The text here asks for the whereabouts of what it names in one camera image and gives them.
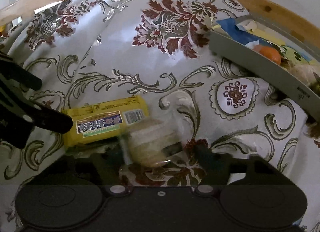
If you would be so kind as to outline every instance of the floral damask pattern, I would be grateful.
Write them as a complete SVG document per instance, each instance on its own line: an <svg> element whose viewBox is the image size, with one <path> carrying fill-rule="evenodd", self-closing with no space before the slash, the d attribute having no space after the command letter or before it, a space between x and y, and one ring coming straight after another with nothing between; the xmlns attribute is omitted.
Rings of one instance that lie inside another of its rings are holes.
<svg viewBox="0 0 320 232"><path fill-rule="evenodd" d="M5 47L5 45L3 44L5 40L11 35L13 31L15 31L20 26L22 26L22 23L14 26L8 32L0 32L0 50Z"/></svg>
<svg viewBox="0 0 320 232"><path fill-rule="evenodd" d="M222 0L222 2L231 9L239 12L245 11L244 6L242 6L237 0Z"/></svg>
<svg viewBox="0 0 320 232"><path fill-rule="evenodd" d="M283 140L287 138L291 132L293 131L295 124L296 124L296 112L294 110L294 106L292 103L288 100L285 99L278 103L279 107L286 107L290 110L291 112L291 118L289 118L290 124L288 127L282 127L279 128L277 121L276 121L276 116L274 114L268 113L264 117L264 122L265 122L265 127L268 130L269 134L274 140Z"/></svg>
<svg viewBox="0 0 320 232"><path fill-rule="evenodd" d="M277 169L279 171L284 172L284 170L290 164L290 161L293 158L297 144L298 144L298 138L296 137L289 139L289 141L286 143L283 149L283 152L281 154L280 160L277 164Z"/></svg>
<svg viewBox="0 0 320 232"><path fill-rule="evenodd" d="M217 7L211 2L181 0L150 0L151 9L143 10L142 25L133 38L133 45L157 46L163 53L173 54L182 50L186 57L197 58L196 47L204 47L209 40L204 37L208 30L204 17L215 18Z"/></svg>
<svg viewBox="0 0 320 232"><path fill-rule="evenodd" d="M318 139L320 137L320 124L313 117L308 117L306 125L308 127L308 137Z"/></svg>
<svg viewBox="0 0 320 232"><path fill-rule="evenodd" d="M313 143L315 143L315 145L320 149L320 142L319 141L313 140Z"/></svg>
<svg viewBox="0 0 320 232"><path fill-rule="evenodd" d="M259 126L242 129L223 135L211 143L213 153L229 153L234 158L245 158L245 155L258 153L266 161L275 154L275 147L268 134L262 132Z"/></svg>
<svg viewBox="0 0 320 232"><path fill-rule="evenodd" d="M41 103L45 107L59 110L65 99L65 95L60 91L41 91L35 92L29 100Z"/></svg>
<svg viewBox="0 0 320 232"><path fill-rule="evenodd" d="M54 33L68 37L73 34L74 29L70 26L79 21L79 16L90 12L90 8L97 4L95 2L83 1L79 5L72 5L71 0L49 8L42 13L36 14L27 30L25 43L29 44L31 50L36 49L40 44L46 42L52 45Z"/></svg>
<svg viewBox="0 0 320 232"><path fill-rule="evenodd" d="M156 168L139 164L123 166L120 176L126 185L196 186L205 176L205 171L193 159L182 157Z"/></svg>
<svg viewBox="0 0 320 232"><path fill-rule="evenodd" d="M238 78L211 86L209 98L215 113L223 119L239 119L253 111L259 86L254 79Z"/></svg>
<svg viewBox="0 0 320 232"><path fill-rule="evenodd" d="M245 92L247 85L242 85L239 81L229 83L225 86L223 96L227 98L227 106L233 106L235 109L239 106L244 106L245 98L248 94Z"/></svg>
<svg viewBox="0 0 320 232"><path fill-rule="evenodd" d="M197 163L196 160L196 156L194 153L194 147L196 145L200 145L200 146L205 146L205 147L209 147L208 141L206 139L199 139L199 140L195 140L194 138L191 139L186 146L184 147L184 151L186 152L188 158L190 159L189 163L191 165L194 165Z"/></svg>

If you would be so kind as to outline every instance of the barcode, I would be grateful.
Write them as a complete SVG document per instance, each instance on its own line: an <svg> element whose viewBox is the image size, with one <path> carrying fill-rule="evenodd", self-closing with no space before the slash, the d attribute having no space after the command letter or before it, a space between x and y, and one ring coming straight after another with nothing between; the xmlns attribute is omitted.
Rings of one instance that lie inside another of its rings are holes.
<svg viewBox="0 0 320 232"><path fill-rule="evenodd" d="M144 118L142 110L127 111L124 113L124 115L128 125L139 122Z"/></svg>

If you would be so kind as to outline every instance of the patterned fabric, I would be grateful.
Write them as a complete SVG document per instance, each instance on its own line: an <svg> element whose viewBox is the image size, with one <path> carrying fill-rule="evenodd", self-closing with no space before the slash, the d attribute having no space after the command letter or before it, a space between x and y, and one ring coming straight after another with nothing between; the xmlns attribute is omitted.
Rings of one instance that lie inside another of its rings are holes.
<svg viewBox="0 0 320 232"><path fill-rule="evenodd" d="M31 100L61 110L141 94L151 114L172 111L187 148L201 142L237 158L258 153L300 185L308 160L296 151L311 149L314 159L315 124L306 127L305 112L292 100L278 100L267 82L208 49L205 16L246 14L237 0L67 0L6 33L0 44L42 79L40 91L19 87ZM0 144L1 231L21 226L14 208L21 186L63 154L61 135L39 128L23 150ZM197 185L205 172L182 154L161 168L123 166L119 175L124 184L184 186ZM310 230L313 214L308 209L302 223Z"/></svg>

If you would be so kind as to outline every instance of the yellow paper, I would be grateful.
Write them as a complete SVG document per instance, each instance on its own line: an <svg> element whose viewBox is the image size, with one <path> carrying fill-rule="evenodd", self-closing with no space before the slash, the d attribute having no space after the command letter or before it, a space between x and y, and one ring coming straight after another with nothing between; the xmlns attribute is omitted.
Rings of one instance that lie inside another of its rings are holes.
<svg viewBox="0 0 320 232"><path fill-rule="evenodd" d="M73 120L71 130L63 135L67 148L118 136L122 128L149 116L141 96L64 110L63 113Z"/></svg>
<svg viewBox="0 0 320 232"><path fill-rule="evenodd" d="M227 36L227 37L229 37L229 38L232 39L232 37L231 37L226 31L224 31L224 30L222 29L222 27L221 27L219 24L217 24L217 23L216 23L216 25L214 25L211 29L212 29L213 31L219 33L219 34L222 34L222 35Z"/></svg>
<svg viewBox="0 0 320 232"><path fill-rule="evenodd" d="M264 39L266 39L268 41L271 41L271 42L273 42L273 43L275 43L275 44L277 44L279 46L285 45L285 41L283 41L283 40L281 40L279 38L276 38L273 35L270 35L270 34L264 32L261 29L256 28L254 30L249 30L248 32L253 34L253 35L259 36L261 38L264 38Z"/></svg>
<svg viewBox="0 0 320 232"><path fill-rule="evenodd" d="M5 25L0 26L0 32L3 32L3 31L4 31L4 29L5 29Z"/></svg>

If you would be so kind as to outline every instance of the yellow package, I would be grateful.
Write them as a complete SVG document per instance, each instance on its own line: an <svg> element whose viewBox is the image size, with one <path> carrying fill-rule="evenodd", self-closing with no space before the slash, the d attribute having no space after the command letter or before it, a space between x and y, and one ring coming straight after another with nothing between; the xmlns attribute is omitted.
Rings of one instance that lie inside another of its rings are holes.
<svg viewBox="0 0 320 232"><path fill-rule="evenodd" d="M121 128L149 116L141 96L64 110L63 113L73 120L71 130L63 135L67 148L118 136Z"/></svg>

